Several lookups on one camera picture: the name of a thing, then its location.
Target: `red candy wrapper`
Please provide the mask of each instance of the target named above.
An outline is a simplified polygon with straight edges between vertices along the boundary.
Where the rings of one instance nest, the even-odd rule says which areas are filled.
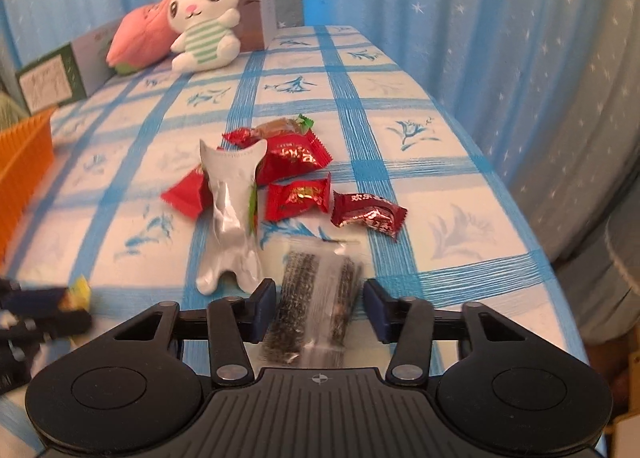
[[[323,180],[298,180],[288,185],[269,185],[264,219],[280,221],[315,207],[327,214],[331,190],[331,173]]]
[[[334,213],[331,222],[336,227],[361,223],[371,229],[398,237],[406,209],[374,194],[339,194],[334,191]]]
[[[222,138],[230,144],[245,149],[251,147],[258,140],[268,139],[279,134],[306,134],[313,124],[313,120],[299,114],[295,118],[276,118],[252,128],[239,127],[230,133],[223,134]]]
[[[268,185],[276,180],[323,169],[331,155],[313,131],[306,134],[280,134],[267,139],[267,154],[258,165],[256,183]]]
[[[209,183],[201,165],[163,192],[160,198],[191,219],[197,219],[213,203]]]

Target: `green striped shirt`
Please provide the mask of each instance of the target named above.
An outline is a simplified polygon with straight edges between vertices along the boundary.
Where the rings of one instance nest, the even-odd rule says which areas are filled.
[[[198,64],[218,58],[218,43],[229,29],[217,21],[204,21],[185,31],[185,49],[192,53]]]

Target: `green box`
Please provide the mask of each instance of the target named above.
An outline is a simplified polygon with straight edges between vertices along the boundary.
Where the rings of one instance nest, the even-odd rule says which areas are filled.
[[[32,114],[88,98],[114,75],[106,57],[121,20],[91,30],[16,72]]]

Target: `black object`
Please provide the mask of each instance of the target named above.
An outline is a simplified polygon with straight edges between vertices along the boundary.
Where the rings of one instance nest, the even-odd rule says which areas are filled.
[[[480,303],[462,313],[364,285],[370,322],[397,342],[377,369],[263,369],[244,345],[273,317],[275,285],[180,312],[163,302],[54,362],[31,382],[43,458],[135,456],[594,458],[612,400],[589,366]],[[212,377],[180,360],[208,339]],[[434,339],[460,361],[429,377]]]
[[[67,288],[22,290],[0,278],[0,311],[11,313],[17,323],[0,328],[0,395],[28,384],[31,365],[40,343],[89,331],[91,315],[85,310],[58,309]]]

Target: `dark red candy wrapper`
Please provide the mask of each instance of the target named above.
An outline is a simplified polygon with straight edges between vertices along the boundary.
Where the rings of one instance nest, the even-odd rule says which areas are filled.
[[[280,221],[315,207],[327,214],[331,191],[331,173],[323,180],[298,180],[288,185],[269,185],[264,219]]]
[[[336,227],[361,223],[393,239],[402,228],[406,209],[374,194],[339,194],[334,191],[334,213],[331,222]]]
[[[198,165],[160,197],[178,212],[197,219],[200,213],[213,203],[209,181],[202,166]]]
[[[323,169],[331,160],[331,155],[311,130],[306,134],[272,136],[267,139],[267,154],[258,165],[255,181],[258,185],[268,185]]]

